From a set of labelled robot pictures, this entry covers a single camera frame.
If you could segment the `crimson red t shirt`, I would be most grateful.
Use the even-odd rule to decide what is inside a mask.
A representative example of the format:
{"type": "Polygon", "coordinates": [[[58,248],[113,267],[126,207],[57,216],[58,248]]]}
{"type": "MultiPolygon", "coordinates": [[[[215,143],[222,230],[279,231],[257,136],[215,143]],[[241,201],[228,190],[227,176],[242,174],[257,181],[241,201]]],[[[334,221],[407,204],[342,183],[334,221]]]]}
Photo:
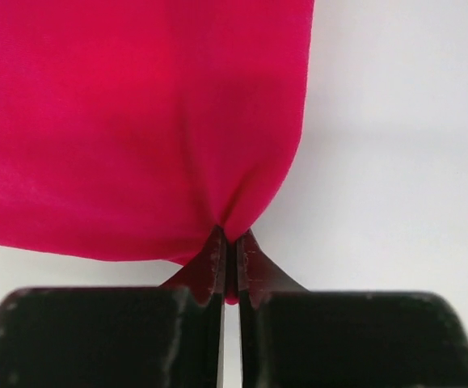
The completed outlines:
{"type": "Polygon", "coordinates": [[[268,207],[311,1],[0,1],[0,246],[187,263],[268,207]]]}

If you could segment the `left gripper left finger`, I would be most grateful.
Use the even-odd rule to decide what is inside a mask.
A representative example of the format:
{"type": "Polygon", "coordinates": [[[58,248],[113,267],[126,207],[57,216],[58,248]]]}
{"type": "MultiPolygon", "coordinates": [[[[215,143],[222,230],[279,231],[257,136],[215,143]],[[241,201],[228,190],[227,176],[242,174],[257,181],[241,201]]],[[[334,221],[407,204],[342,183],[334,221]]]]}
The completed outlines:
{"type": "Polygon", "coordinates": [[[216,227],[201,251],[162,284],[177,306],[162,362],[165,387],[221,387],[228,242],[216,227]]]}

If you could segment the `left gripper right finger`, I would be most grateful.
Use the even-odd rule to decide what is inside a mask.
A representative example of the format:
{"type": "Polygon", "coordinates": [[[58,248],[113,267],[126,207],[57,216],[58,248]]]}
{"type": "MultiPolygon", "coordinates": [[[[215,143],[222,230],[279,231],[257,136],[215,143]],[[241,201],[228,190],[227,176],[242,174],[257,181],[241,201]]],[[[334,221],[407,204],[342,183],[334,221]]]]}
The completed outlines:
{"type": "Polygon", "coordinates": [[[242,387],[254,387],[259,376],[259,335],[256,318],[260,303],[275,292],[305,292],[260,248],[248,230],[235,242],[242,387]]]}

